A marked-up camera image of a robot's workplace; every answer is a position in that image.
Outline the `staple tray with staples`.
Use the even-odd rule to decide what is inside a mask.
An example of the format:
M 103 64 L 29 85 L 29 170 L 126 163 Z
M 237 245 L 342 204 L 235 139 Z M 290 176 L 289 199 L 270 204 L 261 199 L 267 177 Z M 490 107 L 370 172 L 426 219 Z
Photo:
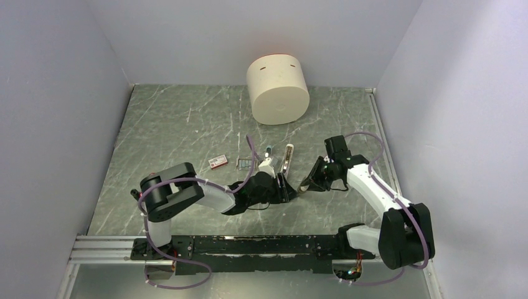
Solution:
M 253 159 L 251 158 L 237 158 L 236 168 L 238 170 L 250 169 L 253 165 Z

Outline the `blue white stapler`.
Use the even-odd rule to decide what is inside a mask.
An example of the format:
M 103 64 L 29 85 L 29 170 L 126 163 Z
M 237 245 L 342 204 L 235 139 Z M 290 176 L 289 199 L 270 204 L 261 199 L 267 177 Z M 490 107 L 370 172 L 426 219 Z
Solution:
M 271 165 L 271 163 L 273 162 L 272 153 L 273 153 L 273 147 L 272 145 L 268 145 L 265 150 L 265 159 L 263 160 L 263 163 L 267 165 Z

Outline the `long white stapler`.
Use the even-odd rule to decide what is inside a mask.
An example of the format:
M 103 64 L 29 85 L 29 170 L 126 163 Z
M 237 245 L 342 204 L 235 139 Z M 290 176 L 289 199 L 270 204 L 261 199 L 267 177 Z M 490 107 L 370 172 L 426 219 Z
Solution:
M 284 154 L 283 162 L 281 165 L 281 174 L 285 178 L 288 176 L 288 173 L 290 170 L 294 148 L 295 148 L 294 145 L 291 143 L 287 144 L 285 147 L 285 154 Z

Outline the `red white staple box sleeve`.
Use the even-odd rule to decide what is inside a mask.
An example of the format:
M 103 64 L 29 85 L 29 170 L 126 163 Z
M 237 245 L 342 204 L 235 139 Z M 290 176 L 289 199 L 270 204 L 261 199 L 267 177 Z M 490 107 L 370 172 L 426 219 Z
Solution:
M 217 169 L 219 167 L 225 166 L 229 163 L 226 155 L 220 155 L 208 160 L 210 169 Z

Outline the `small beige stapler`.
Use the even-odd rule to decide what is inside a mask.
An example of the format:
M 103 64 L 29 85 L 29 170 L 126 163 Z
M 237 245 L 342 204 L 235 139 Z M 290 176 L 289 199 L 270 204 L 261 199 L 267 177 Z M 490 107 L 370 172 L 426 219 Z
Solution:
M 310 185 L 307 184 L 307 185 L 299 185 L 298 188 L 297 188 L 297 192 L 299 194 L 303 194 L 303 193 L 306 193 L 309 191 L 309 188 L 310 188 Z

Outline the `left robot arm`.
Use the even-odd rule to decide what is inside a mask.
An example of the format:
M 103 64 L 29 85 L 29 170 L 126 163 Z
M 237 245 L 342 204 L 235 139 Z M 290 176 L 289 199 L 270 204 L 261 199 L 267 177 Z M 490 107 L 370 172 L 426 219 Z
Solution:
M 257 204 L 285 204 L 298 197 L 282 173 L 257 171 L 225 186 L 198 176 L 188 162 L 152 173 L 139 186 L 130 194 L 145 218 L 150 237 L 147 250 L 157 259 L 166 258 L 172 251 L 172 219 L 194 204 L 234 216 Z

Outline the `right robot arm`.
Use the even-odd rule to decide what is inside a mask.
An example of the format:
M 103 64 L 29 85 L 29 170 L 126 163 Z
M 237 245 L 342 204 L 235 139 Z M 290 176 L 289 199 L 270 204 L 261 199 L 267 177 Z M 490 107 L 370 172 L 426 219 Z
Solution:
M 353 155 L 345 136 L 324 141 L 327 156 L 318 157 L 298 192 L 332 190 L 335 181 L 343 182 L 342 191 L 357 191 L 381 218 L 378 229 L 355 223 L 341 227 L 336 250 L 350 258 L 359 250 L 379 256 L 392 270 L 404 267 L 423 269 L 435 256 L 429 208 L 414 204 L 399 195 L 374 170 L 374 160 Z

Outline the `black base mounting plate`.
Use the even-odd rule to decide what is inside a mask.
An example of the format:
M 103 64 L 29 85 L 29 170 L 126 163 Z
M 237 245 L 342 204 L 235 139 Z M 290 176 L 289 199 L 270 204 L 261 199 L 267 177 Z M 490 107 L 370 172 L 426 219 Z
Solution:
M 348 246 L 338 235 L 174 235 L 156 252 L 146 238 L 136 238 L 130 259 L 167 260 L 177 257 L 176 275 L 206 273 L 198 262 L 220 272 L 310 271 L 332 274 L 335 260 L 374 259 L 375 255 Z

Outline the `cream cylindrical container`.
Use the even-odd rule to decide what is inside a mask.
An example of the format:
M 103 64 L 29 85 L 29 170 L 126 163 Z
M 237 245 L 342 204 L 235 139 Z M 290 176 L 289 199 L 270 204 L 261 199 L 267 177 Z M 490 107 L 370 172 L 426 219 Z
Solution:
M 289 54 L 264 55 L 250 64 L 246 82 L 252 115 L 263 125 L 301 118 L 310 97 L 299 60 Z

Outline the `aluminium rail frame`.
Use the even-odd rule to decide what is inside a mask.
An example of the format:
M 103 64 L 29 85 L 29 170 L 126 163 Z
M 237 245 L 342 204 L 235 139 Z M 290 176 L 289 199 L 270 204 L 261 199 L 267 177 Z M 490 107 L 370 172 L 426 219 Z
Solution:
M 176 275 L 176 262 L 130 259 L 138 236 L 79 236 L 59 298 L 441 298 L 431 265 L 391 270 L 380 259 L 335 260 L 332 274 L 310 271 Z

